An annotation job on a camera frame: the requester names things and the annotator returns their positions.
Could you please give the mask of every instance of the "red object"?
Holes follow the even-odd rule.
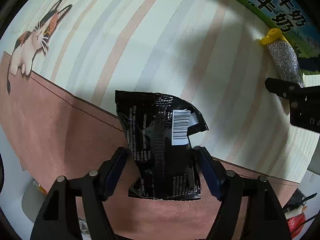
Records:
[[[300,215],[292,217],[287,220],[292,239],[294,239],[301,232],[304,225],[301,225],[301,226],[299,226],[299,225],[301,223],[303,223],[304,221],[306,221],[306,216],[304,215],[303,212]]]

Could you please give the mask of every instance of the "black plastic package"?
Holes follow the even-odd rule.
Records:
[[[201,184],[189,135],[206,131],[202,114],[178,97],[116,90],[117,114],[140,177],[129,196],[196,200]]]

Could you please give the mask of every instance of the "yellow cap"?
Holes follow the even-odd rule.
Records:
[[[278,28],[273,28],[270,31],[268,31],[267,36],[263,37],[260,40],[260,43],[262,45],[267,45],[267,44],[273,43],[277,39],[281,39],[281,40],[286,41],[287,43],[289,43],[286,40],[286,38],[282,35],[282,31],[280,29],[278,29]]]

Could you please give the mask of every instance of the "cat head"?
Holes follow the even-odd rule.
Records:
[[[72,5],[68,5],[61,11],[58,11],[58,7],[62,0],[59,0],[49,12],[38,22],[36,27],[33,29],[32,43],[36,50],[43,49],[46,54],[46,49],[49,48],[48,40],[57,24],[62,20],[62,18],[71,9]]]

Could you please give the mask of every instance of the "cat illustration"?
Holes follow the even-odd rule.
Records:
[[[61,2],[62,0],[59,0],[49,10],[42,20],[38,22],[32,32],[26,31],[17,39],[7,73],[8,94],[10,94],[11,91],[9,71],[13,75],[16,75],[18,68],[20,68],[22,74],[25,73],[25,75],[28,76],[30,74],[33,58],[36,52],[40,49],[43,49],[44,54],[46,54],[46,49],[49,48],[49,37],[57,27],[57,24],[72,7],[70,4],[58,12],[58,7]]]

